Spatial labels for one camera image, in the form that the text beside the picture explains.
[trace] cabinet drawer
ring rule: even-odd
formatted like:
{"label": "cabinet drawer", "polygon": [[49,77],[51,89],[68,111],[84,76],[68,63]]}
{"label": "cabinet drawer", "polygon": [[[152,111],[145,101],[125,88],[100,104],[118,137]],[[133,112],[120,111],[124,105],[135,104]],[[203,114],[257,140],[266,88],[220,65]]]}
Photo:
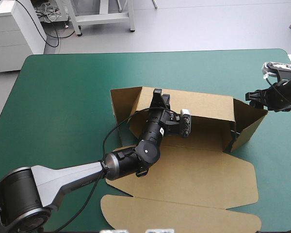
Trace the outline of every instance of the cabinet drawer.
{"label": "cabinet drawer", "polygon": [[20,70],[30,55],[32,52],[27,45],[0,47],[0,72]]}
{"label": "cabinet drawer", "polygon": [[19,30],[12,16],[0,16],[0,32]]}
{"label": "cabinet drawer", "polygon": [[26,40],[21,31],[10,31],[0,33],[0,47],[24,44],[26,44]]}

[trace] open cardboard box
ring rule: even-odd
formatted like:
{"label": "open cardboard box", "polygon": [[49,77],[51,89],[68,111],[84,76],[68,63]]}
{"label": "open cardboard box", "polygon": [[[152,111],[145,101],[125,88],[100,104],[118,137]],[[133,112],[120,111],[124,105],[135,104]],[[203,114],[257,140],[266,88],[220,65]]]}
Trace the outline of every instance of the open cardboard box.
{"label": "open cardboard box", "polygon": [[[150,106],[153,87],[111,90],[117,122]],[[189,138],[164,137],[161,158],[141,178],[134,174],[108,184],[132,197],[106,195],[101,209],[115,229],[142,233],[146,229],[173,228],[176,233],[254,233],[260,219],[226,209],[258,201],[254,167],[223,151],[247,142],[266,110],[255,109],[231,96],[163,90],[170,94],[171,109],[189,109]],[[147,112],[130,121],[138,137]]]}

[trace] black wire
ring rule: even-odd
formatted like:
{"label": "black wire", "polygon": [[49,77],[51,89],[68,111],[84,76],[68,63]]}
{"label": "black wire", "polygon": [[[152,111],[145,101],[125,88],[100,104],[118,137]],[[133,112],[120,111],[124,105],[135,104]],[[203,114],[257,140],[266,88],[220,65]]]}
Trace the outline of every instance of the black wire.
{"label": "black wire", "polygon": [[291,105],[291,101],[289,101],[286,97],[284,97],[278,90],[276,87],[274,87],[274,85],[272,85],[272,83],[268,80],[268,78],[266,78],[266,81],[268,82],[268,84],[287,102]]}
{"label": "black wire", "polygon": [[80,214],[80,213],[85,209],[85,207],[87,206],[89,200],[91,199],[91,197],[92,197],[92,195],[93,195],[93,193],[94,193],[94,191],[95,191],[95,189],[96,189],[96,186],[97,186],[97,184],[98,184],[98,181],[102,178],[103,174],[104,174],[104,170],[101,170],[101,172],[100,172],[98,178],[96,179],[96,181],[95,181],[95,183],[94,183],[94,186],[93,186],[91,192],[89,193],[89,195],[88,195],[88,197],[87,197],[85,203],[84,203],[83,206],[79,209],[79,211],[77,211],[77,212],[74,214],[74,216],[73,216],[71,219],[69,219],[69,220],[68,220],[64,225],[62,225],[61,227],[57,228],[57,229],[56,229],[55,231],[53,231],[52,233],[57,233],[57,232],[59,232],[60,230],[62,230],[63,228],[65,228],[67,225],[69,225],[69,224],[70,224],[70,223],[71,223],[71,222],[72,222],[72,221],[73,221],[77,216],[79,216],[79,214]]}
{"label": "black wire", "polygon": [[134,117],[135,115],[137,115],[137,114],[139,114],[139,113],[141,113],[141,112],[148,111],[148,110],[150,110],[150,109],[162,109],[162,110],[166,110],[166,111],[169,111],[169,112],[174,113],[174,114],[177,115],[177,113],[176,113],[175,111],[170,110],[170,109],[168,109],[168,108],[161,108],[161,107],[150,107],[150,108],[145,108],[145,109],[142,109],[142,110],[140,110],[140,111],[138,111],[138,112],[135,112],[134,114],[130,115],[129,117],[127,117],[126,119],[124,119],[122,122],[120,122],[118,125],[116,125],[113,129],[111,129],[111,130],[107,133],[105,139],[103,140],[103,143],[102,143],[102,151],[103,151],[103,162],[104,162],[104,163],[106,163],[106,149],[105,149],[105,143],[106,143],[106,140],[108,139],[108,137],[110,136],[110,134],[111,134],[114,130],[116,130],[118,127],[120,127],[124,122],[128,121],[129,119],[131,119],[131,118]]}
{"label": "black wire", "polygon": [[62,37],[52,36],[52,35],[50,35],[50,34],[48,34],[48,33],[45,33],[45,34],[48,35],[48,36],[50,36],[50,37],[53,37],[53,38],[57,38],[57,39],[65,39],[65,38],[68,38],[68,37],[72,36],[74,32],[75,32],[75,31],[73,31],[71,34],[69,34],[69,35],[67,35],[67,36],[62,36]]}
{"label": "black wire", "polygon": [[46,41],[46,39],[44,39],[43,38],[43,36],[42,36],[42,34],[40,33],[40,31],[39,31],[39,29],[38,29],[38,26],[36,25],[36,23],[35,23],[35,21],[34,21],[34,19],[32,18],[32,16],[30,15],[30,13],[29,13],[29,11],[27,10],[27,8],[19,1],[19,0],[15,0],[15,1],[17,1],[24,9],[25,9],[25,11],[28,13],[28,15],[30,16],[30,18],[31,18],[31,20],[33,21],[33,23],[34,23],[34,25],[35,25],[35,28],[37,29],[37,31],[38,31],[38,33],[40,34],[40,36],[41,36],[41,38],[44,40],[44,42],[46,43],[46,44],[48,44],[49,46],[51,46],[51,47],[53,47],[53,48],[56,48],[56,47],[58,47],[59,46],[59,39],[57,39],[57,45],[56,46],[54,46],[54,45],[51,45],[51,44],[49,44],[47,41]]}

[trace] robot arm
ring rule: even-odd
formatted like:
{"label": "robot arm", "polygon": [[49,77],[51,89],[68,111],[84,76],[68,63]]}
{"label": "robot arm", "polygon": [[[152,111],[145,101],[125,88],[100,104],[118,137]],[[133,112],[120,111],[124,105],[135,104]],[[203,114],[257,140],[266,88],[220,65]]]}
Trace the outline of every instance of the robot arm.
{"label": "robot arm", "polygon": [[44,166],[22,167],[0,181],[0,233],[27,233],[41,227],[58,210],[65,194],[97,179],[115,180],[132,173],[147,174],[160,158],[162,138],[169,134],[188,137],[191,115],[169,111],[170,96],[155,89],[149,117],[135,147],[107,154],[105,161],[50,169]]}
{"label": "robot arm", "polygon": [[262,109],[264,106],[269,111],[291,110],[291,65],[266,62],[262,68],[264,79],[269,82],[268,77],[276,77],[277,82],[271,85],[268,89],[248,92],[246,100],[250,100],[250,105]]}

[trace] gray floor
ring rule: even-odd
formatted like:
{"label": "gray floor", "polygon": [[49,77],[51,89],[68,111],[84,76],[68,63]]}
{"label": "gray floor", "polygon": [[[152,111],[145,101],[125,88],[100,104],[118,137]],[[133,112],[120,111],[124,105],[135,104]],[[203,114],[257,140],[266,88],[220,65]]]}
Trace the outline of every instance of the gray floor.
{"label": "gray floor", "polygon": [[[134,0],[136,32],[128,23],[82,27],[45,53],[148,52],[281,48],[291,54],[291,0]],[[79,15],[97,14],[97,0],[74,0]],[[116,12],[115,0],[110,11]],[[69,34],[59,23],[61,36]],[[0,113],[18,72],[0,73]]]}

